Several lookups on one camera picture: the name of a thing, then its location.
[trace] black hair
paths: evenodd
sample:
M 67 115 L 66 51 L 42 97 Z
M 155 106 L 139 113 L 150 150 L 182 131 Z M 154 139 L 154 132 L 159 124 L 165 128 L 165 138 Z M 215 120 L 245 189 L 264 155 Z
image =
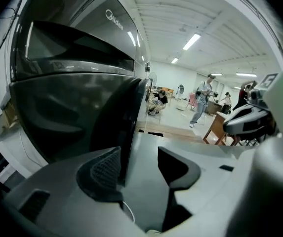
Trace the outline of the black hair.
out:
M 160 90 L 159 94 L 162 94 L 162 96 L 165 96 L 165 90 Z

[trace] gray pants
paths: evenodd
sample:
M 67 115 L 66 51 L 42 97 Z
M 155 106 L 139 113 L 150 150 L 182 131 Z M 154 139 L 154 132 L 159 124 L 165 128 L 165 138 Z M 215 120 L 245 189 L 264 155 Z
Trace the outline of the gray pants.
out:
M 199 105 L 197 106 L 196 113 L 194 114 L 190 124 L 195 124 L 199 120 L 199 118 L 202 116 L 202 113 L 205 111 L 206 107 L 207 107 L 206 105 L 199 103 Z

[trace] cap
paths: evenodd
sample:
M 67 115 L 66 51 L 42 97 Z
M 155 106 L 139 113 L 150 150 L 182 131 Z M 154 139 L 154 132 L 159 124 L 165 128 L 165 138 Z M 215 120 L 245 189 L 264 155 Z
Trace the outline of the cap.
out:
M 213 79 L 216 78 L 216 76 L 213 76 L 212 74 L 209 74 L 207 77 L 210 77 L 210 78 L 213 78 Z

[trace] ceiling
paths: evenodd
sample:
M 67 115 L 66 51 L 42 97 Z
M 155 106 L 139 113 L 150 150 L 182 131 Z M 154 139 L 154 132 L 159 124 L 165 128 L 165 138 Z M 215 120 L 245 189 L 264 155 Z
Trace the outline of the ceiling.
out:
M 239 86 L 248 78 L 236 72 L 256 73 L 258 79 L 280 70 L 257 28 L 224 0 L 125 0 L 138 28 L 147 38 L 151 60 L 192 69 Z M 194 34 L 201 38 L 187 51 Z

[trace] shoe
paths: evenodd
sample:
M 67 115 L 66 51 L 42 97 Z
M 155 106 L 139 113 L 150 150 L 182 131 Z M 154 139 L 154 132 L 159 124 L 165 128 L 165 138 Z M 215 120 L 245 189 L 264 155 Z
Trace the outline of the shoe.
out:
M 157 235 L 161 235 L 160 232 L 158 232 L 157 230 L 149 230 L 146 233 L 148 236 L 157 236 Z

